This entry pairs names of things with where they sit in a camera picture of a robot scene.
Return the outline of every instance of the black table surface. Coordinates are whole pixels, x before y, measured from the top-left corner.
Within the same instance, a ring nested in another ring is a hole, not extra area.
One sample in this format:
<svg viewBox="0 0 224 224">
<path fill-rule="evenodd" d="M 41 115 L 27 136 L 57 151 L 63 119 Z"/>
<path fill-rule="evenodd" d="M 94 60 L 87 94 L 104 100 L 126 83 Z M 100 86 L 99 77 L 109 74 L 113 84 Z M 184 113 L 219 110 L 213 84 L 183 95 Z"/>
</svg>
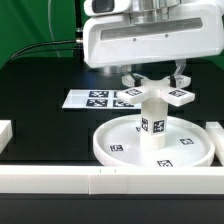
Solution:
<svg viewBox="0 0 224 224">
<path fill-rule="evenodd" d="M 174 62 L 136 66 L 151 79 L 175 71 Z M 224 120 L 224 71 L 189 60 L 185 75 L 196 100 L 169 115 L 204 127 Z M 73 58 L 26 58 L 0 72 L 0 120 L 12 120 L 14 137 L 0 164 L 100 165 L 93 133 L 105 121 L 139 110 L 63 110 L 70 89 L 124 89 L 119 74 L 103 74 Z M 222 195 L 5 195 L 0 223 L 223 223 Z"/>
<path fill-rule="evenodd" d="M 151 79 L 175 71 L 174 62 L 138 68 Z M 204 126 L 224 120 L 224 72 L 206 60 L 191 60 L 193 103 L 169 114 Z M 120 74 L 91 71 L 72 58 L 20 59 L 0 73 L 0 120 L 13 121 L 14 138 L 0 155 L 0 164 L 98 165 L 93 133 L 102 123 L 140 110 L 63 110 L 70 89 L 124 89 Z"/>
</svg>

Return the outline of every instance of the metal component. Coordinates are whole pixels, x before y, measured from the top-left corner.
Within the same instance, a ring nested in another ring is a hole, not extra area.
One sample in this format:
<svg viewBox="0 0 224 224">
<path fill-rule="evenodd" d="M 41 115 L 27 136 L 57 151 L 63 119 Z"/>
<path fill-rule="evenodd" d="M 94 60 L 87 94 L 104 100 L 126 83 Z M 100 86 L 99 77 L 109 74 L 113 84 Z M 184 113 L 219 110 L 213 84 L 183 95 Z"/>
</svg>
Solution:
<svg viewBox="0 0 224 224">
<path fill-rule="evenodd" d="M 123 66 L 108 66 L 103 68 L 97 68 L 98 72 L 102 72 L 105 74 L 126 74 L 132 71 L 131 65 L 123 65 Z"/>
<path fill-rule="evenodd" d="M 132 0 L 131 12 L 143 12 L 172 7 L 180 4 L 180 0 Z"/>
<path fill-rule="evenodd" d="M 144 23 L 155 23 L 167 20 L 168 8 L 134 12 L 130 14 L 131 24 L 144 24 Z"/>
<path fill-rule="evenodd" d="M 165 37 L 168 38 L 168 34 L 174 32 L 201 29 L 202 27 L 201 18 L 193 18 L 102 30 L 100 38 L 101 40 L 115 40 L 134 37 L 133 40 L 136 42 L 138 41 L 137 37 L 141 36 L 165 34 Z"/>
<path fill-rule="evenodd" d="M 80 46 L 83 45 L 83 28 L 82 27 L 76 28 L 76 43 Z"/>
<path fill-rule="evenodd" d="M 176 87 L 180 88 L 180 85 L 182 82 L 181 75 L 182 75 L 184 69 L 186 68 L 186 59 L 176 60 L 176 66 L 177 66 L 177 69 L 176 69 L 175 73 L 173 74 L 173 77 L 176 80 Z"/>
<path fill-rule="evenodd" d="M 180 0 L 132 0 L 131 23 L 137 25 L 167 20 L 169 7 L 178 4 Z"/>
</svg>

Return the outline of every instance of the green backdrop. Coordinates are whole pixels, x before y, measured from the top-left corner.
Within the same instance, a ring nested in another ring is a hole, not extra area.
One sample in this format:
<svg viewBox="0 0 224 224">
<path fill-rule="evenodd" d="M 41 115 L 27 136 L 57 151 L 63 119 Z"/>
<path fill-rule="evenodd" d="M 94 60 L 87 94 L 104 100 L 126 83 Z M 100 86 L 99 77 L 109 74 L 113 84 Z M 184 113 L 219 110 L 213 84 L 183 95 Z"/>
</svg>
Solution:
<svg viewBox="0 0 224 224">
<path fill-rule="evenodd" d="M 48 25 L 49 0 L 0 0 L 0 66 L 17 50 L 31 44 L 51 41 Z M 87 20 L 84 12 L 83 23 Z M 51 21 L 55 40 L 75 38 L 73 0 L 51 0 Z M 61 56 L 72 56 L 61 52 Z M 32 56 L 57 56 L 38 53 Z M 209 57 L 224 69 L 223 56 Z"/>
</svg>

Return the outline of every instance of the black cable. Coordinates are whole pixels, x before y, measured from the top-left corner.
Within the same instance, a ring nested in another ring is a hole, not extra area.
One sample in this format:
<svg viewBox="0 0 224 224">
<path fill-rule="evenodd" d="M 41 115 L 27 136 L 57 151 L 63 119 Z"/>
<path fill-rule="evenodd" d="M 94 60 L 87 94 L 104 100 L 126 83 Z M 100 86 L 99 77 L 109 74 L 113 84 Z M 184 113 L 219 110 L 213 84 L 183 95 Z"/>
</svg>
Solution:
<svg viewBox="0 0 224 224">
<path fill-rule="evenodd" d="M 17 54 L 13 57 L 10 57 L 2 66 L 2 69 L 9 64 L 10 62 L 12 62 L 14 59 L 18 58 L 18 57 L 22 57 L 28 54 L 35 54 L 35 53 L 45 53 L 45 52 L 54 52 L 54 51 L 74 51 L 74 50 L 79 50 L 79 47 L 73 47 L 73 48 L 61 48 L 61 49 L 49 49 L 49 50 L 39 50 L 39 51 L 30 51 L 30 52 L 24 52 L 24 53 L 20 53 Z"/>
<path fill-rule="evenodd" d="M 13 55 L 11 55 L 10 58 L 13 58 L 18 54 L 21 54 L 25 51 L 28 51 L 28 50 L 31 50 L 31 49 L 34 49 L 37 47 L 45 47 L 45 46 L 51 46 L 51 45 L 62 45 L 62 44 L 76 44 L 76 41 L 75 40 L 51 41 L 51 42 L 44 42 L 44 43 L 30 45 L 28 47 L 22 48 L 21 50 L 17 51 Z"/>
</svg>

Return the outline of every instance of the round white tray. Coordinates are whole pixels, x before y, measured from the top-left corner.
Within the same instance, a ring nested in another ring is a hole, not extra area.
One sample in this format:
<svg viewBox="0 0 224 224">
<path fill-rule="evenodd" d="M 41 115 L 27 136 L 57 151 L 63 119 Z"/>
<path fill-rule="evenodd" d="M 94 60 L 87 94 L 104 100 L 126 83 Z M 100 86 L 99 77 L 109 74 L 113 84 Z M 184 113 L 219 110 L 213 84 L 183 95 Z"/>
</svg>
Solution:
<svg viewBox="0 0 224 224">
<path fill-rule="evenodd" d="M 101 125 L 93 138 L 94 154 L 105 166 L 210 166 L 215 147 L 201 127 L 168 117 L 166 144 L 160 150 L 140 145 L 141 115 L 120 117 Z"/>
</svg>

